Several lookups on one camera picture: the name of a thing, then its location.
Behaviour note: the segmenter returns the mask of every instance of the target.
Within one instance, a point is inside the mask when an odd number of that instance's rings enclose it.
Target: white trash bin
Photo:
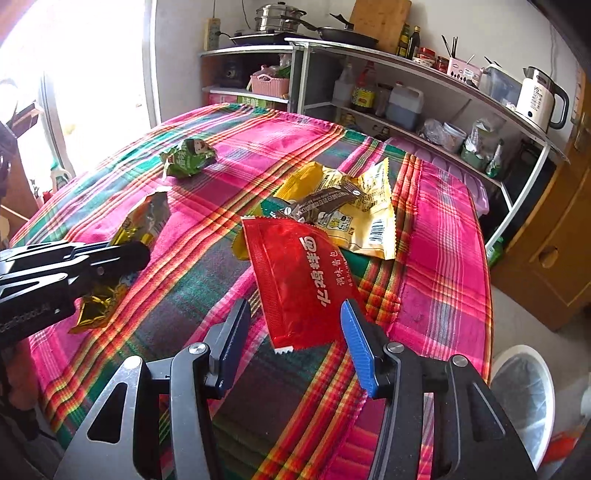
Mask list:
[[[554,426],[554,384],[546,362],[527,345],[505,350],[492,363],[491,391],[537,470]]]

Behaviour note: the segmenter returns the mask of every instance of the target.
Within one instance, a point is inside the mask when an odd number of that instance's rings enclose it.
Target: floor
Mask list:
[[[551,332],[533,315],[493,287],[493,358],[514,345],[529,345],[546,361],[556,396],[554,433],[576,426],[580,403],[589,386],[591,322],[576,319],[558,333]]]

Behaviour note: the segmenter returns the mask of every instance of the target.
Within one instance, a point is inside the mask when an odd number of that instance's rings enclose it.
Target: yellow wrapper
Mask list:
[[[388,165],[388,158],[385,158],[363,175],[353,178],[333,168],[310,162],[291,175],[275,192],[275,197],[299,202],[316,190],[349,180],[365,194],[363,198],[346,203],[315,225],[324,230],[333,243],[341,248],[391,260],[396,256],[396,221],[388,181]],[[238,232],[232,251],[240,260],[248,259],[242,231]]]
[[[120,245],[135,240],[142,242],[152,251],[170,217],[167,197],[170,189],[171,187],[159,187],[133,207],[109,244]],[[139,272],[132,272],[121,277],[115,284],[96,285],[92,293],[82,297],[78,322],[69,333],[105,327],[138,275]]]

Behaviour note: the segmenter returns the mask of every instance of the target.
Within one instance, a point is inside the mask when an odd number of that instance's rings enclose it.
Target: red packet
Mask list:
[[[242,225],[275,353],[343,338],[340,307],[358,291],[326,233],[289,218],[243,217]]]

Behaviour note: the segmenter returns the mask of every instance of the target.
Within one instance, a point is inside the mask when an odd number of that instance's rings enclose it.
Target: wooden cutting board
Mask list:
[[[410,0],[357,0],[350,22],[357,33],[377,38],[378,50],[396,53]]]

